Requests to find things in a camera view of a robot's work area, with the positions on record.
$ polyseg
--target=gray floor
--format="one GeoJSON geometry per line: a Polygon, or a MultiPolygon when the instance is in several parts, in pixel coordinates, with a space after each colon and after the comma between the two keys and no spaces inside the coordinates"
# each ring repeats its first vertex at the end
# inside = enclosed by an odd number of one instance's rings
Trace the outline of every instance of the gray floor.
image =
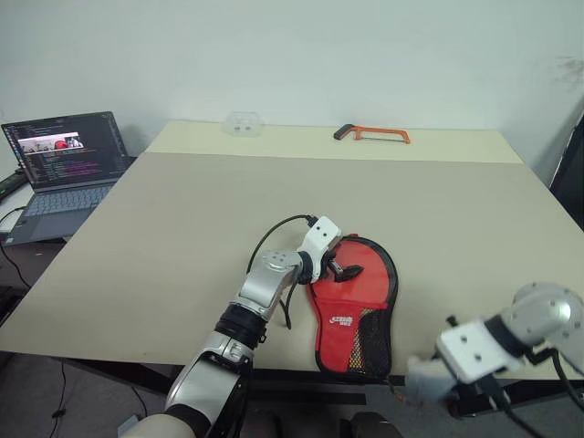
{"type": "MultiPolygon", "coordinates": [[[[128,386],[65,366],[67,414],[58,434],[69,437],[115,437],[117,428],[141,405],[128,386]]],[[[48,437],[53,426],[51,413],[57,408],[61,390],[60,362],[37,356],[14,356],[0,371],[0,436],[48,437]]],[[[150,413],[162,409],[162,396],[140,391],[150,413]]],[[[404,406],[381,386],[366,387],[368,410],[377,411],[394,423],[404,438],[526,435],[500,414],[456,420],[439,406],[404,406]]],[[[292,403],[255,403],[251,412],[277,413],[286,438],[333,437],[338,418],[350,418],[362,406],[317,406],[292,403]]],[[[557,399],[517,409],[517,413],[547,437],[581,438],[583,416],[568,399],[557,399]]]]}

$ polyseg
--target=gray laptop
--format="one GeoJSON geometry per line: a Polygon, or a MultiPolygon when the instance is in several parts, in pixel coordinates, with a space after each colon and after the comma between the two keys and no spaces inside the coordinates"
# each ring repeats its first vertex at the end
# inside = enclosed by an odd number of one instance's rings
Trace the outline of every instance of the gray laptop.
{"type": "Polygon", "coordinates": [[[111,112],[2,125],[35,194],[5,245],[73,235],[126,171],[111,112]]]}

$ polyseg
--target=laptop touchpad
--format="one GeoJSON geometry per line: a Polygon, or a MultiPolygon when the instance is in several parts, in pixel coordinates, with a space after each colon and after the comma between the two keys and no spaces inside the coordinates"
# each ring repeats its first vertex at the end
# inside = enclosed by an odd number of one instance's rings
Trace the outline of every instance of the laptop touchpad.
{"type": "Polygon", "coordinates": [[[88,218],[90,211],[50,214],[43,216],[36,224],[31,238],[42,240],[50,237],[73,235],[88,218]]]}

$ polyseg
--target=white wall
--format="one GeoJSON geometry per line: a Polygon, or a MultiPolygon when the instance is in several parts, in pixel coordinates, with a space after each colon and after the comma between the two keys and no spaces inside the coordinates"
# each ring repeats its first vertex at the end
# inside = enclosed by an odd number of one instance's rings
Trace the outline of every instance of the white wall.
{"type": "Polygon", "coordinates": [[[134,153],[232,110],[495,129],[547,180],[584,105],[583,4],[0,0],[0,119],[113,110],[134,153]]]}

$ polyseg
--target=beige table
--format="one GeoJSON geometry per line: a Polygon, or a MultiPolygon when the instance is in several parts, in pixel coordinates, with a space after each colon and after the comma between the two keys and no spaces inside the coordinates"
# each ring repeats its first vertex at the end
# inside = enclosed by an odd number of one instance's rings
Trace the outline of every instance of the beige table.
{"type": "MultiPolygon", "coordinates": [[[[325,214],[382,244],[400,275],[393,373],[429,357],[444,320],[491,316],[534,280],[584,292],[584,234],[492,131],[410,131],[412,144],[334,141],[334,128],[257,138],[172,122],[0,328],[0,349],[184,364],[241,286],[257,240],[291,214],[325,214]]],[[[291,224],[266,248],[295,248],[291,224]]],[[[255,366],[317,370],[302,290],[255,366]]],[[[548,365],[522,379],[555,379],[548,365]]]]}

